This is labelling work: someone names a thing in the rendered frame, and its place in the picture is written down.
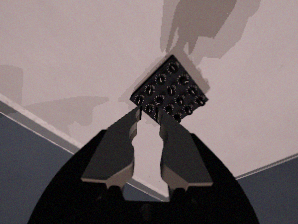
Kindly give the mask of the black knob box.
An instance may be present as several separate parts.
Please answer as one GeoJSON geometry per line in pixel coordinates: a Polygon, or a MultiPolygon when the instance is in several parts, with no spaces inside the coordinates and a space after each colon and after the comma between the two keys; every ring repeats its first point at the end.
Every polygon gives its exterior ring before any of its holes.
{"type": "Polygon", "coordinates": [[[157,122],[155,109],[160,106],[180,123],[184,117],[191,115],[200,106],[204,106],[208,98],[177,58],[171,55],[131,95],[130,100],[135,105],[142,106],[142,111],[155,122],[157,122]]]}

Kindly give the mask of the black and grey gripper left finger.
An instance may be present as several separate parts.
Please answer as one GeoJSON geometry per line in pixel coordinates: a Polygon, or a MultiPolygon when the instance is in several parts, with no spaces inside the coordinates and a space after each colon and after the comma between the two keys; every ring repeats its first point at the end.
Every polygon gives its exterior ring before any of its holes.
{"type": "Polygon", "coordinates": [[[57,224],[76,209],[106,200],[108,188],[134,174],[134,147],[142,106],[102,129],[57,172],[38,200],[27,224],[57,224]]]}

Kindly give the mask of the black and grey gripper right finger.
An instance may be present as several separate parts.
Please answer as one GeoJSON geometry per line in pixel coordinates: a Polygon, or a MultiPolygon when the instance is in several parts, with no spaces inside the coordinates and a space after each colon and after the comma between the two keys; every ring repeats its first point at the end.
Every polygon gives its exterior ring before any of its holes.
{"type": "Polygon", "coordinates": [[[160,174],[168,185],[169,201],[176,188],[184,188],[188,203],[215,212],[229,224],[260,224],[245,192],[223,162],[160,106],[155,111],[163,140],[160,174]]]}

